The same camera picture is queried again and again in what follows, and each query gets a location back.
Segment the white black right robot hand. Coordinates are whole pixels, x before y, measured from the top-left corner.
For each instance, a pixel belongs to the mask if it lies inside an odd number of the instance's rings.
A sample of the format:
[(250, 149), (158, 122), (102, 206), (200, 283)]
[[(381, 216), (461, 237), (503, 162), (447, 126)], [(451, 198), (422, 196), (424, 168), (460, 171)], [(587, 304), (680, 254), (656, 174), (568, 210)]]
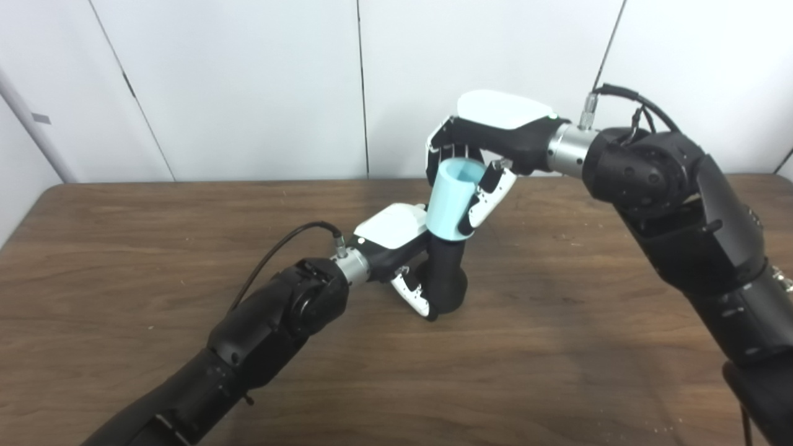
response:
[(535, 100), (493, 90), (462, 94), (456, 114), (426, 141), (428, 231), (442, 240), (470, 238), (518, 178), (550, 171), (551, 144), (570, 124)]

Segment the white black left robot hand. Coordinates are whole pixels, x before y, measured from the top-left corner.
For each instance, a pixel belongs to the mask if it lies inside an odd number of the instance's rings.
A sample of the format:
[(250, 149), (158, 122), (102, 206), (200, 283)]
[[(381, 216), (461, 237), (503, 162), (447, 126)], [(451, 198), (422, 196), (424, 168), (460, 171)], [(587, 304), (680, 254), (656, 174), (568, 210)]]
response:
[(425, 296), (419, 268), (409, 266), (428, 243), (427, 206), (393, 203), (360, 223), (346, 248), (362, 260), (364, 282), (390, 283), (419, 316), (434, 321), (438, 311)]

